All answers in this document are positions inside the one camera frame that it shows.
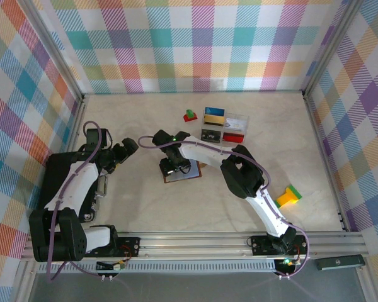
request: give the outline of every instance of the plaid wall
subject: plaid wall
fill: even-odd
[[[335,32],[336,32],[335,28],[338,25],[338,23],[340,22],[341,17],[343,16],[343,13],[345,12],[346,7],[348,6],[349,2],[350,2],[350,0],[342,0],[341,4],[340,4],[340,6],[339,6],[339,8],[336,12],[336,15],[333,18],[332,22],[330,23],[328,31],[326,32],[325,37],[323,38],[323,40],[322,40],[322,42],[321,42],[321,44],[318,48],[318,51],[315,53],[314,60],[312,61],[311,65],[308,68],[307,75],[305,76],[304,81],[302,82],[302,85],[301,85],[301,90],[305,90],[305,88],[308,85],[309,80],[311,80],[311,76],[312,76],[313,72],[315,71],[315,68],[316,68],[318,62],[321,60],[328,43],[331,41],[333,35],[335,34]]]
[[[378,277],[378,0],[365,0],[312,98],[341,201]]]
[[[340,3],[35,1],[83,91],[96,94],[299,90]]]
[[[0,301],[7,301],[45,159],[64,150],[76,98],[16,0],[0,0]]]

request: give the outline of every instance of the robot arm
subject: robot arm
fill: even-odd
[[[106,137],[107,130],[101,130],[103,137]],[[124,162],[139,148],[131,138],[124,139],[123,145],[116,144],[113,148],[105,148],[106,143],[102,143],[101,149],[93,159],[67,185],[63,198],[59,198],[67,180],[92,154],[97,143],[98,130],[87,130],[87,144],[73,154],[73,163],[70,165],[69,173],[57,193],[43,209],[32,211],[29,222],[33,253],[37,261],[47,261],[48,259],[50,221],[58,200],[60,200],[60,206],[55,228],[54,261],[79,261],[90,250],[115,244],[115,236],[117,237],[115,227],[94,226],[83,230],[78,216],[84,199],[90,187],[98,179],[99,173],[104,169],[111,174],[118,164]]]
[[[192,141],[192,142],[201,142],[199,139],[190,136],[185,138],[185,141]],[[211,143],[203,142],[202,144],[210,145],[211,147],[216,147],[215,145],[212,145]],[[221,151],[231,151],[231,148],[227,147],[217,147]],[[216,169],[224,169],[226,168],[226,171],[223,171],[224,178],[226,179],[227,185],[229,186],[235,186],[235,180],[231,179],[229,174],[230,167],[234,167],[235,164],[230,164],[230,162],[227,162],[230,156],[229,154],[223,154],[223,153],[217,153],[214,150],[202,147],[202,146],[196,146],[196,145],[187,145],[182,144],[179,148],[180,154],[182,154],[182,157],[185,159],[193,159],[197,160],[198,162],[203,162],[204,164],[211,165],[212,167],[215,167]],[[277,209],[276,204],[270,197],[267,190],[262,193],[260,190],[256,191],[256,196],[246,196],[245,200],[252,206],[252,208],[256,211],[258,216],[261,218],[262,222],[266,226],[267,233],[274,236],[274,237],[280,237],[285,233],[285,231],[288,229],[288,226],[285,225],[281,220],[279,220],[271,211],[270,207],[266,204],[266,201],[262,194],[266,194],[267,200],[270,203],[270,206],[273,209]]]
[[[185,132],[179,132],[173,137],[163,130],[158,131],[152,139],[153,144],[157,146],[172,141],[193,143],[182,143],[161,148],[168,156],[167,159],[163,159],[160,162],[161,171],[166,177],[174,171],[187,168],[190,165],[190,159],[220,169],[229,190],[237,197],[245,199],[261,218],[275,249],[280,252],[286,252],[291,248],[296,231],[283,223],[282,219],[284,217],[280,214],[268,191],[261,190],[264,184],[262,171],[241,157],[223,153],[236,152],[253,159],[244,146],[238,145],[235,148],[220,147],[200,141]]]

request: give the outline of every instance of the aluminum rail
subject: aluminum rail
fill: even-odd
[[[344,255],[368,255],[359,232],[307,232],[311,244],[310,258]],[[140,260],[234,260],[283,259],[284,255],[252,256],[247,244],[250,236],[264,232],[134,232],[119,233],[119,237],[140,237]],[[21,260],[33,260],[32,243],[27,242]],[[90,257],[83,260],[117,261],[115,257]]]

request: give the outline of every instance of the white table surface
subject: white table surface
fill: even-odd
[[[242,92],[207,94],[131,94],[90,96],[84,121],[109,129],[114,142],[137,139],[159,129],[200,137],[202,111],[211,106],[249,115],[244,145],[272,177],[272,198],[292,184],[303,196],[280,211],[308,231],[341,230],[301,94]],[[198,120],[185,123],[192,109]],[[85,142],[81,134],[78,148]],[[93,224],[118,231],[263,231],[251,206],[228,190],[220,170],[207,166],[202,177],[165,184],[159,170],[160,150],[138,149],[111,175],[108,194],[99,202]]]

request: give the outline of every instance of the metal frame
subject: metal frame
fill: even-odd
[[[307,232],[311,244],[310,258],[343,255],[368,255],[359,232]],[[119,237],[140,237],[140,260],[234,260],[284,259],[284,255],[252,256],[247,244],[250,236],[265,236],[265,232],[132,232],[118,233]],[[21,260],[34,260],[29,240]],[[83,260],[118,261],[119,258],[99,257]]]
[[[319,60],[314,72],[311,75],[311,79],[309,80],[304,91],[305,94],[311,94],[315,86],[318,84],[326,66],[328,66],[329,61],[331,60],[333,54],[336,52],[340,42],[347,32],[348,27],[354,20],[354,17],[358,13],[363,2],[364,0],[349,1],[339,24],[334,30],[331,40],[329,41],[323,52],[323,56]]]

